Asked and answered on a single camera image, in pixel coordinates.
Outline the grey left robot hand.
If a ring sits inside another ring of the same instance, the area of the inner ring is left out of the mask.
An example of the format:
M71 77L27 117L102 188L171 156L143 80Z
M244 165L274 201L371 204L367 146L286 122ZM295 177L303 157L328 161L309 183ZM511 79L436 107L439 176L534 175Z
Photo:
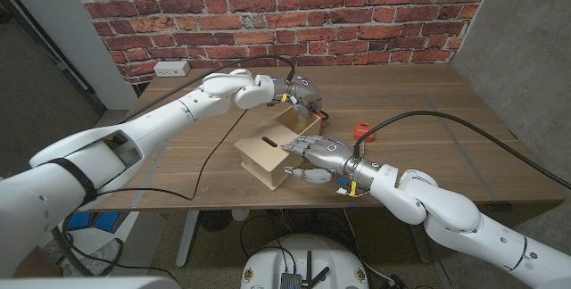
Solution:
M312 112L316 114L321 112L322 94L308 78L275 79L274 96L282 100L283 95L293 106L294 111L304 118L309 118Z

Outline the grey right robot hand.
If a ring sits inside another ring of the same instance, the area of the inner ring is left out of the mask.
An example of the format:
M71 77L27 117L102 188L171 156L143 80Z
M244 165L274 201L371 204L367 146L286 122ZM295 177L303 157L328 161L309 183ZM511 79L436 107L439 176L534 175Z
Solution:
M298 136L293 141L283 144L282 148L290 153L301 155L315 169L301 169L285 166L285 173L306 180L313 184L328 183L333 175L349 175L363 188L372 186L372 177L357 177L357 165L362 160L353 157L352 148L345 142L323 136Z

